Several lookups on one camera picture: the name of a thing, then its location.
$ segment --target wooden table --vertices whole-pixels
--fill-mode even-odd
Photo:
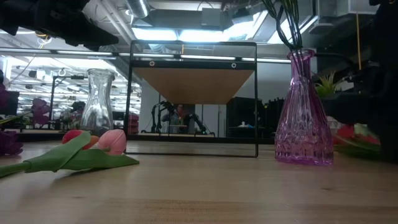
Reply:
[[[187,146],[129,148],[173,144]],[[0,165],[53,146],[25,144],[20,158]],[[273,155],[261,146],[258,159],[134,156],[140,165],[12,175],[0,179],[0,223],[398,223],[398,166],[338,154],[334,166],[295,166]]]

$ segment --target vase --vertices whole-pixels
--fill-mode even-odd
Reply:
[[[113,128],[110,93],[114,73],[93,68],[87,73],[89,93],[80,128],[100,137]]]
[[[311,80],[312,50],[297,50],[292,79],[275,134],[275,158],[281,162],[333,164],[333,141],[321,101]]]

